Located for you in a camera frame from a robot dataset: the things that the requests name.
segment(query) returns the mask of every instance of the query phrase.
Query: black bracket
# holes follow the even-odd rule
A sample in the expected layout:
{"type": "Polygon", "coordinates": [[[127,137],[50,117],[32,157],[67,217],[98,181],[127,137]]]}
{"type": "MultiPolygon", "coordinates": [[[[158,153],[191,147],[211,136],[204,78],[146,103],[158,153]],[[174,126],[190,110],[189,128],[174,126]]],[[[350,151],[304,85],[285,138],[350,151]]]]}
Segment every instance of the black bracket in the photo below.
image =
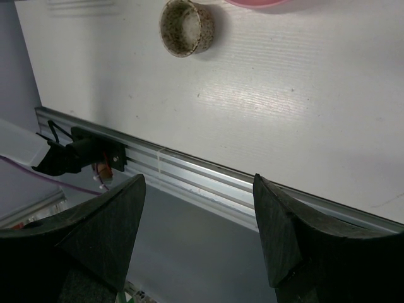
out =
{"type": "MultiPolygon", "coordinates": [[[[84,161],[86,161],[86,155],[91,155],[91,153],[86,150],[86,146],[92,146],[97,149],[97,153],[101,152],[100,158],[107,160],[108,164],[113,169],[119,170],[120,172],[124,171],[126,164],[124,144],[79,127],[71,128],[71,136],[73,137],[73,143],[69,144],[69,146],[74,147],[78,152],[82,151],[81,157],[84,161]],[[91,145],[82,144],[90,141],[92,142],[91,145]]],[[[88,164],[94,162],[91,158],[88,159],[88,164]]]]}

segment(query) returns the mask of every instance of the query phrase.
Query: gray wall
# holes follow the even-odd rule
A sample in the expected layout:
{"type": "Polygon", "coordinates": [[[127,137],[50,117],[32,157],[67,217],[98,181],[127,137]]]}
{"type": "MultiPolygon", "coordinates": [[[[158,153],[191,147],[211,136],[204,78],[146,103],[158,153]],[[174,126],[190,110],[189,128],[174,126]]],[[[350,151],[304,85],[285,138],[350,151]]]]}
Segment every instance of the gray wall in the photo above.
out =
{"type": "MultiPolygon", "coordinates": [[[[0,119],[36,132],[37,106],[40,99],[15,5],[0,3],[0,119]]],[[[57,191],[2,161],[0,172],[0,218],[57,191]]]]}

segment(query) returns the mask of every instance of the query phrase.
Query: cup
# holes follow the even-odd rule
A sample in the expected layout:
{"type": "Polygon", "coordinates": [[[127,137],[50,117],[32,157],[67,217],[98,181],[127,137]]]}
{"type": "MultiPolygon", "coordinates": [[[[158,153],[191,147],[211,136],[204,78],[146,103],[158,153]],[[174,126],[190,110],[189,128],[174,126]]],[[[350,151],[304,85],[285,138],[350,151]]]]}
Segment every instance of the cup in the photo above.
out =
{"type": "Polygon", "coordinates": [[[204,52],[213,42],[215,22],[206,6],[190,0],[170,0],[160,17],[160,35],[175,57],[204,52]]]}

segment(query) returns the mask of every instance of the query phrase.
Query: metal rail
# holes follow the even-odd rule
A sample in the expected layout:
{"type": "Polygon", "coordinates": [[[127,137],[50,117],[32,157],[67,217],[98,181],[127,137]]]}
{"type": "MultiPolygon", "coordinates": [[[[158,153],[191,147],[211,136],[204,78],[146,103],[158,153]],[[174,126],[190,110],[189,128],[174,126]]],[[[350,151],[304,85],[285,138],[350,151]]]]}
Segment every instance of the metal rail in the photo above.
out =
{"type": "MultiPolygon", "coordinates": [[[[253,176],[170,150],[120,132],[38,108],[41,133],[51,135],[47,121],[69,129],[72,126],[102,134],[126,145],[125,174],[144,174],[147,183],[203,207],[238,224],[258,231],[253,201],[253,176]]],[[[404,225],[363,211],[277,184],[299,201],[345,222],[373,230],[397,233],[404,225]]]]}

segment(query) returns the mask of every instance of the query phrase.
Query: pink object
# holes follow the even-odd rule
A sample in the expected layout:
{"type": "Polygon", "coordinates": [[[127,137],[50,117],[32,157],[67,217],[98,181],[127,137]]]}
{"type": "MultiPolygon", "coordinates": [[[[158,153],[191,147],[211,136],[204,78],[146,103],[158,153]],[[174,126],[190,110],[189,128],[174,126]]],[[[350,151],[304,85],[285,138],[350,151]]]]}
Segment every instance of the pink object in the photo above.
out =
{"type": "Polygon", "coordinates": [[[226,0],[233,5],[241,6],[242,8],[269,8],[277,4],[287,2],[289,0],[226,0]]]}

